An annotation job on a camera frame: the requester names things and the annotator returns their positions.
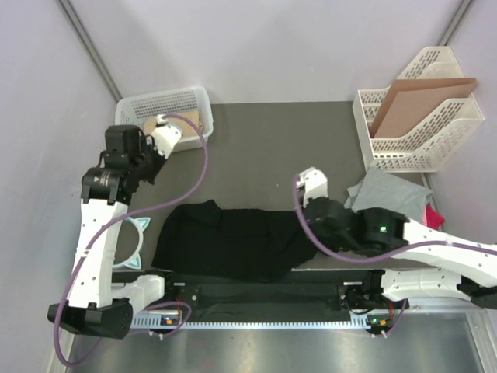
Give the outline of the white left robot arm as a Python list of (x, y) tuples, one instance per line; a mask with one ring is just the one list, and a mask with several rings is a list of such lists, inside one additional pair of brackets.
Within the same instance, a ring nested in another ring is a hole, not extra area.
[(47, 318), (69, 333), (124, 338), (136, 310), (132, 301), (143, 288), (127, 285), (112, 291), (113, 264), (121, 224), (140, 182), (154, 183), (180, 130), (168, 124), (145, 134), (136, 125), (113, 125), (96, 166), (82, 177), (82, 222), (75, 255), (75, 279), (63, 300), (49, 306)]

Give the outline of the grey t shirt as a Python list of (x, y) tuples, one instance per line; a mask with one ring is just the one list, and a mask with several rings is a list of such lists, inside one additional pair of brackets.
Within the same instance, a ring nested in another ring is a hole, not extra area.
[(369, 169), (365, 177), (347, 190), (344, 207), (360, 211), (379, 207), (398, 212), (417, 222), (425, 215), (426, 205), (432, 195), (430, 189), (404, 180), (380, 169)]

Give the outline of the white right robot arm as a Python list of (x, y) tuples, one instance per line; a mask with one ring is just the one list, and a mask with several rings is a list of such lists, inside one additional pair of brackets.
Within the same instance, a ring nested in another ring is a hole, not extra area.
[(388, 259), (424, 263), (421, 270), (376, 269), (363, 285), (363, 300), (456, 298), (483, 309), (496, 307), (496, 246), (429, 228), (394, 211), (354, 212), (327, 197), (294, 197), (297, 219), (317, 249), (354, 264)]

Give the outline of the white perforated plastic basket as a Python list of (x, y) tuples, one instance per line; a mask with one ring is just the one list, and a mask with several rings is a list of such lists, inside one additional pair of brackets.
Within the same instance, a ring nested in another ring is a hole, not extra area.
[(171, 89), (122, 99), (116, 105), (114, 124), (132, 124), (144, 130), (148, 120), (161, 114), (194, 114), (192, 122), (202, 127), (205, 142), (214, 132), (214, 119), (207, 90), (202, 86)]

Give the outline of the red cloth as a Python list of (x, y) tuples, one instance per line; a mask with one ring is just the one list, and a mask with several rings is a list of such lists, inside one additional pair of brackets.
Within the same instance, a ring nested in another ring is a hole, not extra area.
[(422, 216), (422, 223), (426, 227), (438, 230), (444, 225), (445, 221), (446, 219), (441, 214), (436, 212), (429, 204), (426, 205)]

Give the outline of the white plastic file organizer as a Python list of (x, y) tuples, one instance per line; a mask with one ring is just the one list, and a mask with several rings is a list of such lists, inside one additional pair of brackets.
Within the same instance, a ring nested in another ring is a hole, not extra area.
[(450, 47), (425, 47), (392, 84), (360, 89), (353, 114), (366, 169), (439, 171), (485, 118)]

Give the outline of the brown cardboard folder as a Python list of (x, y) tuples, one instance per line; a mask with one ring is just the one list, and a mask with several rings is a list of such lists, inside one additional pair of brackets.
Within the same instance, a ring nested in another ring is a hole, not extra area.
[(394, 81), (370, 125), (372, 138), (400, 138), (448, 99), (466, 99), (476, 78), (398, 79)]

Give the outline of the teal cat ear headphones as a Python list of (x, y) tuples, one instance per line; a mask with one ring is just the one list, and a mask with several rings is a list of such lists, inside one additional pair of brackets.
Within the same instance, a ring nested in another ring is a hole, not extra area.
[(149, 217), (127, 218), (123, 221), (123, 232), (118, 238), (118, 249), (113, 270), (141, 270), (141, 252), (144, 248), (145, 231), (151, 219)]

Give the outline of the black t shirt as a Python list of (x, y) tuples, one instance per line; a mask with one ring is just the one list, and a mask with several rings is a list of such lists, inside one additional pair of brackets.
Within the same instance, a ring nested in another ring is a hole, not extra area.
[(152, 265), (180, 274), (273, 282), (316, 253), (292, 211), (221, 209), (208, 200), (170, 213)]

